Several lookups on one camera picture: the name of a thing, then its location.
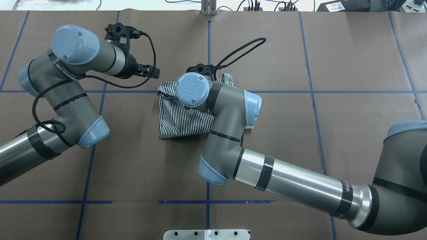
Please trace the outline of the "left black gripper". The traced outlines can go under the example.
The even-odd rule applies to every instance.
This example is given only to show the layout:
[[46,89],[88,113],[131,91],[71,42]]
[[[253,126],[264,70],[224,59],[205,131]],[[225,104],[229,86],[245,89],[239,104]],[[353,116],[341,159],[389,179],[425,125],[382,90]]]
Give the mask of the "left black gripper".
[[160,69],[151,65],[138,65],[132,54],[125,56],[125,65],[122,70],[122,79],[128,79],[134,75],[158,79]]

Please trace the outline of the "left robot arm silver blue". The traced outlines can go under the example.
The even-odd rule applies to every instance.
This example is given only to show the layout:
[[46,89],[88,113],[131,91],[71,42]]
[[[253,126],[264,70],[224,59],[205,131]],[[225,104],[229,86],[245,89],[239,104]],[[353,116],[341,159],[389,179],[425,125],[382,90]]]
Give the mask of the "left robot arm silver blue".
[[130,51],[130,39],[148,34],[122,23],[105,28],[106,36],[76,25],[59,27],[49,50],[18,73],[21,87],[35,97],[36,122],[1,146],[1,185],[5,185],[70,147],[87,149],[110,134],[79,80],[93,70],[120,79],[131,76],[158,79],[160,70],[139,64]]

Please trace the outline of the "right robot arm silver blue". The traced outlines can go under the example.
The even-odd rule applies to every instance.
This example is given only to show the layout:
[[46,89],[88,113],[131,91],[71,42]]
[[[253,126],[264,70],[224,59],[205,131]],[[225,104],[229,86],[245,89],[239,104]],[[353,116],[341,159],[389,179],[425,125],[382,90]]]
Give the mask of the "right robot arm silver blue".
[[409,91],[232,88],[186,73],[177,98],[215,117],[198,173],[303,204],[346,239],[426,239],[426,119]]

